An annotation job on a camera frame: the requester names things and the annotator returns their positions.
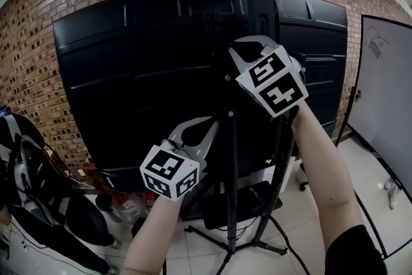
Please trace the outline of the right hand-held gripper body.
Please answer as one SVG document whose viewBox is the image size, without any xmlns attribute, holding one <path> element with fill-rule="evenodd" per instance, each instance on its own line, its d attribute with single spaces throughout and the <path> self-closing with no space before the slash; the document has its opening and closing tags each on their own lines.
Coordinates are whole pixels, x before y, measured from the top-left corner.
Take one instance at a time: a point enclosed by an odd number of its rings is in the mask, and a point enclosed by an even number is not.
<svg viewBox="0 0 412 275">
<path fill-rule="evenodd" d="M 259 60 L 245 68 L 236 81 L 276 118 L 308 97 L 300 71 L 300 64 L 283 46 L 267 44 Z"/>
</svg>

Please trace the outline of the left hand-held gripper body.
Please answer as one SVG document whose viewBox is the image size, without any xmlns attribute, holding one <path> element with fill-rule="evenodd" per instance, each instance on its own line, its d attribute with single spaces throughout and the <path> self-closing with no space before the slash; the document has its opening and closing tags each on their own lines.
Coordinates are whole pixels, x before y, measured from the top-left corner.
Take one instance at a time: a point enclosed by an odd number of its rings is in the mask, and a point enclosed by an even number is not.
<svg viewBox="0 0 412 275">
<path fill-rule="evenodd" d="M 169 200 L 182 199 L 200 182 L 205 168 L 207 143 L 194 145 L 179 139 L 165 139 L 159 145 L 140 148 L 140 172 L 145 186 Z"/>
</svg>

